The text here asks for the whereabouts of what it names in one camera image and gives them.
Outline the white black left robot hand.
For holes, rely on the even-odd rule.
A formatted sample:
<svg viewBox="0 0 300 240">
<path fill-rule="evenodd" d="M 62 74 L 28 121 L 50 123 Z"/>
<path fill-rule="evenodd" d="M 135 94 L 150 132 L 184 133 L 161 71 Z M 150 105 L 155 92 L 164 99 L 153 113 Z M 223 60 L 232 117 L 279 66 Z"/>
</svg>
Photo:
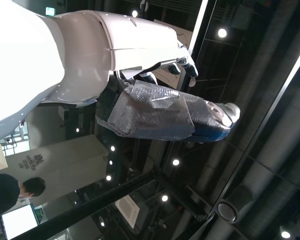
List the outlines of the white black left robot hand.
<svg viewBox="0 0 300 240">
<path fill-rule="evenodd" d="M 233 103 L 214 103 L 160 86 L 154 71 L 198 76 L 174 29 L 95 10 L 36 14 L 0 0 L 0 140 L 40 104 L 85 107 L 109 81 L 117 99 L 98 124 L 118 136 L 216 142 L 240 118 Z"/>
</svg>

